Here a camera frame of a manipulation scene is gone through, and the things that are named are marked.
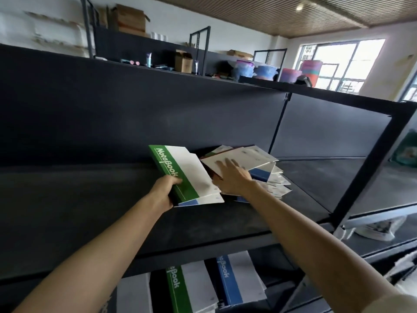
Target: slatted wooden ceiling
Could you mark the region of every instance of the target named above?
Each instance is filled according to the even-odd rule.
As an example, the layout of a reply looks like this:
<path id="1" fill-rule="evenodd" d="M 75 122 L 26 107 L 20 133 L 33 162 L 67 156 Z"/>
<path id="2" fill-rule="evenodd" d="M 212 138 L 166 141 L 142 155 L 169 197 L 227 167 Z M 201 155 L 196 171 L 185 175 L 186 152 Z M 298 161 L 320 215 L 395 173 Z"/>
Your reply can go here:
<path id="1" fill-rule="evenodd" d="M 351 20 L 369 27 L 417 20 L 417 0 L 159 1 L 270 35 L 289 38 L 358 28 Z M 301 3 L 303 9 L 298 12 L 296 7 Z"/>

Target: hand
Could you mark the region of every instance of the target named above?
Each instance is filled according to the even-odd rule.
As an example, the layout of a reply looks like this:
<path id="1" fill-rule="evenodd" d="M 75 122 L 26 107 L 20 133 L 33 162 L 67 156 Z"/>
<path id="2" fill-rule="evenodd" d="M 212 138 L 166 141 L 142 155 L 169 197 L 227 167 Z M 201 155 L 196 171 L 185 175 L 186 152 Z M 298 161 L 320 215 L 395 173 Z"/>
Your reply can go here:
<path id="1" fill-rule="evenodd" d="M 239 164 L 233 159 L 230 161 L 226 158 L 225 161 L 226 165 L 221 161 L 216 162 L 222 171 L 223 178 L 215 175 L 213 184 L 218 186 L 223 193 L 243 196 L 248 186 L 252 184 L 250 173 L 239 167 Z"/>
<path id="2" fill-rule="evenodd" d="M 156 180 L 154 186 L 149 191 L 149 196 L 152 197 L 154 206 L 162 213 L 172 208 L 172 202 L 168 198 L 168 194 L 174 184 L 180 184 L 182 179 L 173 176 L 165 175 Z"/>

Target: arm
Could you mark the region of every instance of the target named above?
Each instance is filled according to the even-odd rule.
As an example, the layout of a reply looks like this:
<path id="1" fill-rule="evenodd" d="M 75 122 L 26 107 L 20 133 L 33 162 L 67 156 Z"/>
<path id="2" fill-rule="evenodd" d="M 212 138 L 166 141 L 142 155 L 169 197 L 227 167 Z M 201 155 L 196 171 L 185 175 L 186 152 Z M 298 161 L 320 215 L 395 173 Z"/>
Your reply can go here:
<path id="1" fill-rule="evenodd" d="M 152 227 L 172 207 L 168 193 L 181 180 L 164 176 L 116 223 L 48 275 L 14 313 L 96 313 L 122 278 Z"/>
<path id="2" fill-rule="evenodd" d="M 226 163 L 217 163 L 223 179 L 214 183 L 251 203 L 336 313 L 362 312 L 373 301 L 399 293 L 345 244 L 252 181 L 236 162 Z"/>

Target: right hand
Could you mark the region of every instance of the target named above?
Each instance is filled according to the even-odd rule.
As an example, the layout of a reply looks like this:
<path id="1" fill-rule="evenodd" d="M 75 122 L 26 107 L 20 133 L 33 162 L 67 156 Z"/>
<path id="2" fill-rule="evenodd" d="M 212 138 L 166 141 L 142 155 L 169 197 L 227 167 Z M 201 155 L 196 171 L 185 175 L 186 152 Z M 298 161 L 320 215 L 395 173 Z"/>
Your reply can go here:
<path id="1" fill-rule="evenodd" d="M 226 158 L 226 165 L 221 161 L 216 164 L 222 171 L 223 178 L 215 175 L 213 184 L 218 186 L 222 193 L 243 196 L 247 188 L 252 184 L 250 173 L 239 166 L 235 160 Z"/>

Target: window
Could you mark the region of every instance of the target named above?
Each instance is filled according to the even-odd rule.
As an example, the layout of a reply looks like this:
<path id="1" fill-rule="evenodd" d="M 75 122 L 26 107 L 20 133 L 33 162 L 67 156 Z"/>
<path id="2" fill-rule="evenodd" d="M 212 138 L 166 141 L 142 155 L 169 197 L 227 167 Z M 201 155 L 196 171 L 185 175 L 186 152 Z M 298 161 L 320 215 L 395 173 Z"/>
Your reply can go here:
<path id="1" fill-rule="evenodd" d="M 304 60 L 321 60 L 316 88 L 358 94 L 384 42 L 379 39 L 305 45 L 295 69 L 300 70 Z"/>
<path id="2" fill-rule="evenodd" d="M 403 96 L 401 97 L 401 101 L 414 101 L 417 102 L 417 72 L 414 75 L 414 79 L 411 80 L 408 88 L 405 90 Z"/>

